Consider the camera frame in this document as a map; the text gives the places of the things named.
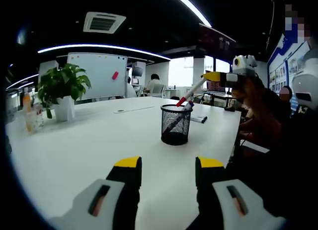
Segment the black ceiling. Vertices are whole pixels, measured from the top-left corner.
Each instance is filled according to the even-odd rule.
[[[269,45],[273,3],[271,0],[190,0],[205,15],[212,27],[237,41],[236,54],[252,54],[266,61],[284,27],[284,6],[275,4],[275,17]],[[161,54],[164,51],[193,46],[197,42],[200,20],[179,0],[19,0],[19,15],[10,20],[8,65],[17,81],[36,73],[40,62],[89,48],[56,50],[43,54],[37,51],[65,44],[107,44],[135,48]],[[83,23],[88,11],[126,16],[114,34],[85,33]],[[24,33],[24,44],[17,44],[17,35]],[[161,59],[138,53],[94,49],[94,52],[122,54],[162,62]],[[166,55],[194,55],[179,53]]]

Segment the black mesh pen holder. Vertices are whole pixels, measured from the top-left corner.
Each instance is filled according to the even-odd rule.
[[[161,140],[169,145],[179,146],[188,142],[191,110],[184,106],[163,105],[161,120]]]

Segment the air vent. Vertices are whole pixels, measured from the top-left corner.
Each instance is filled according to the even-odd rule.
[[[125,16],[100,12],[88,12],[84,23],[84,32],[113,34],[126,19]]]

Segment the led light strip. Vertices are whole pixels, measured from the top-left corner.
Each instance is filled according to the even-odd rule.
[[[25,80],[27,80],[27,79],[29,79],[29,78],[36,77],[36,76],[39,76],[39,75],[32,75],[32,76],[30,76],[30,77],[26,77],[26,78],[24,78],[24,79],[21,79],[20,81],[15,82],[14,84],[11,84],[11,85],[10,85],[9,87],[7,87],[6,89],[11,88],[12,86],[15,86],[15,85],[18,84],[18,83],[21,83],[21,82],[23,82],[23,81],[25,81]]]
[[[120,46],[113,46],[113,45],[95,45],[95,44],[77,44],[77,45],[61,45],[61,46],[56,46],[56,47],[52,47],[52,48],[47,48],[47,49],[43,49],[43,50],[39,50],[38,53],[44,53],[44,52],[48,52],[51,50],[58,50],[58,49],[65,49],[65,48],[75,48],[75,47],[97,47],[97,48],[109,48],[109,49],[118,49],[118,50],[127,50],[127,51],[133,51],[133,52],[138,52],[138,53],[142,53],[142,54],[146,54],[146,55],[152,55],[152,56],[156,56],[162,59],[166,59],[166,60],[171,60],[167,57],[161,56],[161,55],[156,55],[147,51],[142,51],[142,50],[135,50],[135,49],[130,49],[130,48],[126,48],[126,47],[120,47]]]
[[[189,0],[180,0],[185,4],[206,26],[212,27],[204,15]]]
[[[24,84],[24,85],[20,86],[19,88],[22,88],[22,87],[28,86],[28,85],[33,84],[33,83],[34,83],[34,82],[28,82],[28,83],[26,83],[26,84]]]

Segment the potted plant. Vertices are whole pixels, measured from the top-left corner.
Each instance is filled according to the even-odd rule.
[[[74,119],[74,102],[86,93],[83,84],[91,88],[90,81],[86,75],[78,73],[86,72],[78,65],[65,64],[58,70],[49,69],[41,76],[38,84],[38,98],[43,108],[46,109],[47,117],[52,118],[50,107],[54,107],[57,121],[71,121]]]

